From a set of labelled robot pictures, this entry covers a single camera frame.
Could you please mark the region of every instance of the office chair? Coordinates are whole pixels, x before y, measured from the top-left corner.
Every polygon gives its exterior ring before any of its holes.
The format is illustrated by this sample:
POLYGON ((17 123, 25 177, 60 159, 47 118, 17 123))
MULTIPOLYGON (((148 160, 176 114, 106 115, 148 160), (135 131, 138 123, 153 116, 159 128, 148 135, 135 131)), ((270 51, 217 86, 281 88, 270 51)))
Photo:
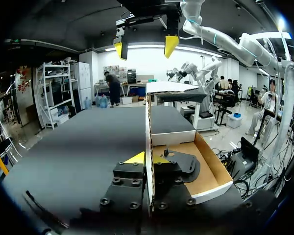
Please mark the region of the office chair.
POLYGON ((254 89, 251 89, 249 105, 254 108, 257 108, 257 103, 258 103, 258 98, 255 96, 254 89))
POLYGON ((240 99, 239 99, 239 86, 233 82, 232 85, 232 91, 234 92, 235 95, 235 103, 239 103, 240 99))
POLYGON ((226 126, 226 123, 222 124, 223 116, 225 113, 232 114, 232 112, 230 110, 228 110, 227 108, 235 107, 235 103, 236 103, 235 102, 235 95, 224 95, 223 99, 219 100, 219 106, 218 106, 219 109, 216 110, 218 112, 217 120, 216 120, 216 124, 218 126, 222 126, 222 125, 226 126), (221 115, 220 124, 218 124, 220 112, 222 112, 222 115, 221 115))

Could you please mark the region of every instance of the blue water jug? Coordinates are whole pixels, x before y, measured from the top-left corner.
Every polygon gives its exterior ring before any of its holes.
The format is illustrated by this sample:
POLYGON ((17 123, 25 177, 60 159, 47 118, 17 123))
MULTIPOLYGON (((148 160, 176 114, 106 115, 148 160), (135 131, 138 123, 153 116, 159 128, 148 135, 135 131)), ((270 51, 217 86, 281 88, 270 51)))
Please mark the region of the blue water jug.
POLYGON ((84 104, 85 104, 85 109, 92 108, 92 102, 90 101, 90 99, 88 97, 86 97, 86 99, 84 100, 84 104))
POLYGON ((95 97, 95 103, 96 103, 96 106, 97 107, 100 107, 100 100, 101 100, 101 96, 96 95, 96 97, 95 97))
POLYGON ((106 108, 106 107, 108 107, 108 98, 107 98, 107 96, 103 95, 103 96, 101 97, 101 100, 100 100, 100 107, 101 107, 101 108, 106 108))

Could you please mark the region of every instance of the metal shelf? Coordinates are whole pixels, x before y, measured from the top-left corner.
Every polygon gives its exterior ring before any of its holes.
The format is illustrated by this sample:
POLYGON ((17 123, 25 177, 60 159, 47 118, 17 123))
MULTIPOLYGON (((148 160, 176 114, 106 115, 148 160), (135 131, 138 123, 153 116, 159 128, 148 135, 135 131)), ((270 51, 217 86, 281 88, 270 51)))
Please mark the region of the metal shelf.
POLYGON ((36 70, 36 91, 37 91, 37 95, 38 95, 36 106, 38 109, 37 111, 39 111, 41 114, 42 123, 43 123, 44 127, 51 127, 52 129, 54 129, 56 122, 52 120, 50 111, 55 109, 56 107, 59 107, 60 105, 67 103, 67 102, 72 102, 72 105, 75 107, 74 98, 73 98, 71 75, 70 75, 70 65, 49 65, 49 64, 43 63, 36 70), (63 68, 64 68, 65 74, 46 75, 46 73, 45 73, 46 70, 55 70, 55 69, 63 69, 63 68), (46 85, 46 83, 49 83, 49 81, 47 82, 47 80, 57 79, 57 78, 58 79, 65 78, 65 80, 68 79, 68 83, 70 85, 70 88, 68 91, 71 94, 71 98, 67 99, 57 105, 49 107, 48 96, 39 97, 39 95, 40 95, 40 92, 42 92, 42 91, 46 92, 45 85, 46 85))
POLYGON ((68 77, 69 75, 66 73, 66 74, 57 74, 57 75, 47 75, 45 76, 46 79, 50 79, 50 78, 53 78, 53 77, 68 77))
POLYGON ((37 70, 41 70, 43 67, 45 66, 45 68, 69 68, 70 65, 48 65, 48 64, 43 64, 41 65, 37 70))
POLYGON ((59 103, 57 105, 54 105, 54 106, 49 107, 49 109, 52 110, 52 109, 54 109, 54 108, 56 108, 58 106, 61 106, 62 104, 65 104, 67 102, 70 102, 70 101, 72 101, 72 99, 67 99, 67 100, 65 100, 65 101, 63 101, 63 102, 61 102, 61 103, 59 103))

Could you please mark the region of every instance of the person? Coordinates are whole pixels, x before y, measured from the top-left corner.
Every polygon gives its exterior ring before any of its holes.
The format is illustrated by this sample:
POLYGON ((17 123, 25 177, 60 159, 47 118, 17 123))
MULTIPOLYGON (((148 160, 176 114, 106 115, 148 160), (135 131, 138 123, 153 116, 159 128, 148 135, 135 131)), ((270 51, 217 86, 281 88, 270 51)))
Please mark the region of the person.
POLYGON ((231 90, 232 89, 232 79, 229 78, 227 81, 229 82, 229 89, 231 90))
POLYGON ((105 72, 104 75, 109 86, 111 108, 113 108, 114 104, 118 106, 120 103, 120 82, 115 75, 109 72, 105 72))
POLYGON ((108 71, 104 72, 104 77, 106 78, 110 73, 108 71))
MULTIPOLYGON (((270 91, 266 92, 261 99, 259 99, 259 103, 264 104, 264 108, 262 111, 256 112, 253 115, 253 119, 251 121, 251 126, 248 131, 246 131, 246 135, 254 135, 255 128, 257 126, 258 121, 262 120, 264 116, 264 109, 268 109, 271 112, 278 112, 280 109, 280 101, 278 95, 275 93, 275 80, 270 80, 270 91)), ((276 124, 276 120, 273 117, 266 116, 267 126, 264 133, 263 143, 266 143, 269 137, 269 134, 276 124)))
POLYGON ((229 82, 225 80, 223 76, 221 76, 220 79, 221 90, 227 90, 229 88, 229 82))

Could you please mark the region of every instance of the floor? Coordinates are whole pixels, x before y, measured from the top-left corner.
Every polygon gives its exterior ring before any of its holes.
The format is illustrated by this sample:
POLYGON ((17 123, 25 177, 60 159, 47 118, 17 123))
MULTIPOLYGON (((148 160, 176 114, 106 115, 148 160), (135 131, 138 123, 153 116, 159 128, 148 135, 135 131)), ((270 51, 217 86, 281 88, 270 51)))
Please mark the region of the floor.
MULTIPOLYGON (((139 106, 144 106, 144 103, 145 103, 144 101, 140 101, 140 102, 136 102, 132 104, 115 106, 113 108, 139 107, 139 106)), ((189 102, 188 104, 185 104, 185 103, 177 102, 176 108, 177 110, 180 110, 182 106, 187 106, 191 104, 195 104, 195 103, 189 102)), ((237 105, 234 108, 229 108, 229 110, 231 110, 234 113, 241 113, 243 120, 242 120, 242 125, 240 127, 233 129, 228 126, 222 126, 222 127, 219 127, 218 131, 205 131, 200 133, 216 154, 218 154, 219 151, 232 151, 234 148, 240 147, 239 141, 241 140, 241 137, 245 137, 251 143, 255 141, 254 136, 247 136, 245 132, 246 130, 249 129, 252 115, 255 112, 260 111, 260 108, 253 108, 253 107, 250 107, 248 104, 249 104, 248 102, 242 101, 240 105, 237 105)), ((213 106, 211 108, 211 112, 213 112, 215 108, 216 107, 213 106)), ((223 123, 227 122, 226 116, 223 118, 222 122, 223 123)), ((39 142, 42 138, 47 137, 48 133, 52 131, 52 129, 50 128, 40 130, 38 121, 31 122, 24 127, 21 127, 20 125, 11 126, 7 124, 5 125, 5 128, 7 132, 9 133, 9 136, 13 138, 13 143, 20 155, 26 153, 26 151, 28 151, 33 145, 39 142)), ((274 139, 276 134, 277 134, 277 128, 274 128, 270 135, 267 145, 274 139)), ((272 154, 272 151, 275 148, 274 146, 275 141, 276 140, 274 140, 266 148, 266 150, 263 150, 261 162, 264 162, 272 154)), ((261 136, 261 139, 257 141, 256 147, 259 148, 260 151, 262 151, 263 149, 262 136, 261 136)), ((281 147, 281 150, 285 149, 285 147, 286 147, 286 144, 284 144, 281 147)), ((275 159, 274 167, 279 172, 281 172, 283 168, 281 165, 286 165, 286 163, 288 162, 291 156, 291 151, 292 151, 292 148, 290 147, 288 148, 286 155, 284 155, 285 152, 283 152, 282 154, 280 154, 279 158, 275 159)), ((15 156, 16 160, 19 160, 21 158, 14 149, 11 150, 11 154, 15 156)))

